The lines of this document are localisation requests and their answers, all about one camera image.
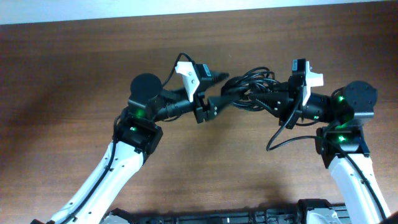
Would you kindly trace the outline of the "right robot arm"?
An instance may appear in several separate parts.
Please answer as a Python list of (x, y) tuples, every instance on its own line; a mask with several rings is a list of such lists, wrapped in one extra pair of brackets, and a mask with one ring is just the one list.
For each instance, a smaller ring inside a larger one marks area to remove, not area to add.
[(314, 136), (323, 164), (334, 178), (353, 223), (388, 223), (389, 209), (373, 174), (363, 126), (373, 119), (377, 90), (351, 82), (330, 95), (312, 93), (323, 76), (294, 75), (285, 83), (264, 78), (249, 85), (248, 99), (279, 119), (280, 129), (292, 129), (299, 119), (324, 123)]

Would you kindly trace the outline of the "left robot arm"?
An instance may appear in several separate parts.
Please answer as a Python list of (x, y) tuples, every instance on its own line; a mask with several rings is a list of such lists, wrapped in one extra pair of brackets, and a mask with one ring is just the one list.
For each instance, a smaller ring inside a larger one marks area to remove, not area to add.
[(166, 90), (151, 73), (133, 79), (127, 107), (114, 120), (112, 140), (104, 156), (49, 223), (100, 223), (124, 185), (159, 145), (163, 130), (157, 122), (193, 113), (197, 122), (202, 123), (239, 99), (238, 94), (224, 95), (203, 103), (204, 92), (226, 79), (227, 73), (181, 72), (180, 75), (183, 86), (177, 90)]

